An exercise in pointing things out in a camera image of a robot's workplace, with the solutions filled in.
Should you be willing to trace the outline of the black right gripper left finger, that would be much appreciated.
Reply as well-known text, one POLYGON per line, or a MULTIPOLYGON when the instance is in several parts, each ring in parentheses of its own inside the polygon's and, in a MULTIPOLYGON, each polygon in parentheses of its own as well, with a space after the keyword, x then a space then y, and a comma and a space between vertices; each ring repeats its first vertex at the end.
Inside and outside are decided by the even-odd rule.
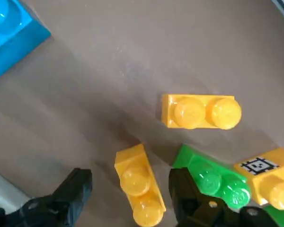
POLYGON ((92 171, 75 168, 49 195, 30 199, 7 214, 0 208, 0 227, 73 227, 92 192, 92 171))

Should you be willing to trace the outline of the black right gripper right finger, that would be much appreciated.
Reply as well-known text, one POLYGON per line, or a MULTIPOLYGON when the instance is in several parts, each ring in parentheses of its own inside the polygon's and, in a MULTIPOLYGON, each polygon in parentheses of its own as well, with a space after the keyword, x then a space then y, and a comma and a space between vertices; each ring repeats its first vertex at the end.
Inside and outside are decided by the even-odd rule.
POLYGON ((276 227, 261 208, 246 206, 232 211, 220 198, 202 194, 188 168, 171 169, 169 193, 178 227, 276 227))

